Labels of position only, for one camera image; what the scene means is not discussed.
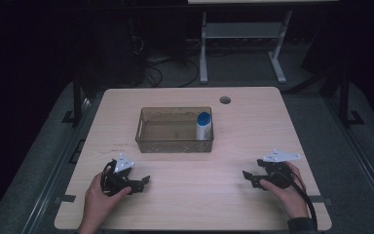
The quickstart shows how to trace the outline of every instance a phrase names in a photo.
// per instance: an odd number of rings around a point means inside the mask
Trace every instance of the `hole in table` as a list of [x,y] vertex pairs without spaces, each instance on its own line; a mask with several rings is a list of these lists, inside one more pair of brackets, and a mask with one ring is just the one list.
[[230,104],[230,102],[232,102],[232,100],[229,97],[223,96],[223,97],[220,98],[220,102],[223,103],[223,104]]

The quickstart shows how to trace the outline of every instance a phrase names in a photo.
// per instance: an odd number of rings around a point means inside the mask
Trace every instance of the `finger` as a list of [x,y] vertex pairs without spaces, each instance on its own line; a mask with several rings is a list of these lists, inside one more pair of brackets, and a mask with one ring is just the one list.
[[285,164],[290,168],[290,170],[291,170],[294,174],[296,174],[297,176],[300,177],[300,171],[299,171],[299,169],[298,169],[296,166],[294,166],[294,165],[291,164],[290,162],[285,162]]
[[297,185],[305,187],[305,182],[303,181],[302,176],[300,175],[300,170],[289,162],[285,162],[285,164],[290,168],[294,175],[293,181],[296,182]]
[[267,190],[271,191],[273,194],[275,194],[277,197],[279,197],[282,193],[282,189],[272,184],[270,181],[266,179],[260,179],[260,185],[265,187]]
[[121,199],[123,199],[127,194],[131,192],[131,187],[125,187],[120,192],[112,196],[111,198],[114,199],[115,202],[119,202]]
[[93,181],[91,181],[90,188],[100,186],[101,184],[101,174],[97,174],[93,177]]

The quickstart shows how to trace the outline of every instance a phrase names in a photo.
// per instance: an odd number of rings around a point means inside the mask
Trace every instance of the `white bottle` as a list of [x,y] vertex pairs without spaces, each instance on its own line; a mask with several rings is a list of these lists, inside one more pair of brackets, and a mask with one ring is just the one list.
[[211,115],[202,112],[197,117],[196,140],[209,140],[211,137]]

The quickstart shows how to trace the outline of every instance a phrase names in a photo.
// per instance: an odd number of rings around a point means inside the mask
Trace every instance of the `blue bottle cap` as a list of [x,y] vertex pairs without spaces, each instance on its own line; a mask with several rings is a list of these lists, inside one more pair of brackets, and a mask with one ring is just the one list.
[[199,117],[197,117],[197,124],[200,126],[205,126],[211,121],[211,115],[207,112],[200,113]]

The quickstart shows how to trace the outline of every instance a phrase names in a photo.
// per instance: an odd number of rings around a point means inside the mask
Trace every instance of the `human hand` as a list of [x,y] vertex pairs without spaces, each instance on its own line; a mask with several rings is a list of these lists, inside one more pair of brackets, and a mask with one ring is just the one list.
[[[302,177],[300,176],[299,169],[289,162],[285,162],[285,164],[293,172],[293,181],[303,189],[305,185],[303,183]],[[275,196],[280,200],[284,211],[287,213],[290,219],[296,217],[309,217],[305,200],[303,200],[303,198],[293,186],[282,189],[275,186],[266,179],[260,179],[260,184],[267,190],[275,194]]]
[[101,174],[98,174],[86,192],[83,219],[78,228],[80,234],[95,233],[117,204],[131,192],[131,188],[126,187],[114,196],[108,197],[102,192],[100,183]]

